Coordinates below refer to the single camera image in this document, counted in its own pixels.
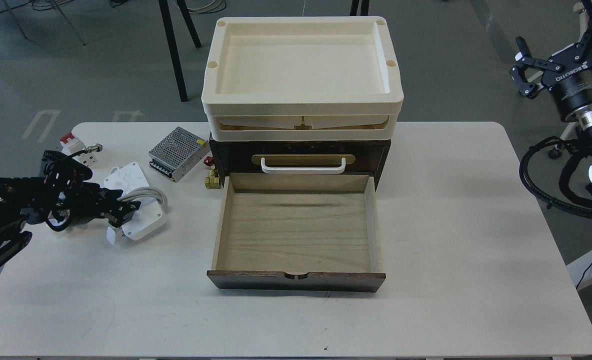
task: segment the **drawer handle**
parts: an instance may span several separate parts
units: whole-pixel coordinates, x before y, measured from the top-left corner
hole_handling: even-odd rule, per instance
[[[266,174],[341,174],[345,171],[347,160],[340,159],[340,166],[335,167],[274,167],[265,164],[265,158],[260,159],[260,168]]]

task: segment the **electrical connector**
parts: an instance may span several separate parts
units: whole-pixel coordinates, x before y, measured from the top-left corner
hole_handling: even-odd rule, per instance
[[[60,138],[60,145],[62,146],[62,152],[66,155],[71,155],[81,150],[86,151],[86,153],[81,153],[74,157],[74,159],[86,167],[91,167],[97,162],[94,152],[101,151],[103,148],[100,144],[85,146],[85,143],[71,132]]]

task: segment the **drawer front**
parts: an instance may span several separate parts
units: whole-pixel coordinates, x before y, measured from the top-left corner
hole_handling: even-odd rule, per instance
[[[259,155],[351,155],[353,162],[348,161],[344,174],[373,176],[374,184],[378,186],[391,144],[391,140],[209,141],[221,186],[230,173],[262,173],[258,161],[253,161],[254,157],[258,160]],[[305,162],[302,165],[312,164],[310,161]]]
[[[283,271],[222,270],[208,270],[207,277],[219,289],[363,293],[375,293],[386,278],[384,273],[308,272],[291,275]]]

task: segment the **open drawer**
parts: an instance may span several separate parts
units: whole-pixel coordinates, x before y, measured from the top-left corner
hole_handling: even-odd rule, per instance
[[[376,292],[374,178],[232,173],[212,269],[221,289]]]

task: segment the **floor marking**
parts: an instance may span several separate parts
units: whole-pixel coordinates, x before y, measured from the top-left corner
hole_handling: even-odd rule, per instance
[[[136,118],[138,118],[139,116],[145,116],[145,114],[143,114],[141,112],[141,110],[136,110],[136,111],[114,111],[113,112],[113,119],[111,119],[112,123],[118,123],[118,120],[121,118],[121,116],[131,116],[129,118],[129,123],[134,123],[136,121]]]
[[[44,115],[49,115],[49,122],[47,123],[47,126],[45,126],[45,128],[42,130],[42,134],[40,134],[40,137],[38,137],[38,142],[44,142],[47,138],[47,135],[50,133],[52,126],[54,125],[54,123],[56,123],[56,118],[58,118],[60,114],[61,110],[40,110],[36,112],[36,115],[29,123],[29,126],[24,131],[24,133],[22,133],[22,138],[27,139],[29,135],[31,135],[31,133],[33,132],[36,125],[38,124],[38,120],[40,120],[40,118],[42,118]]]

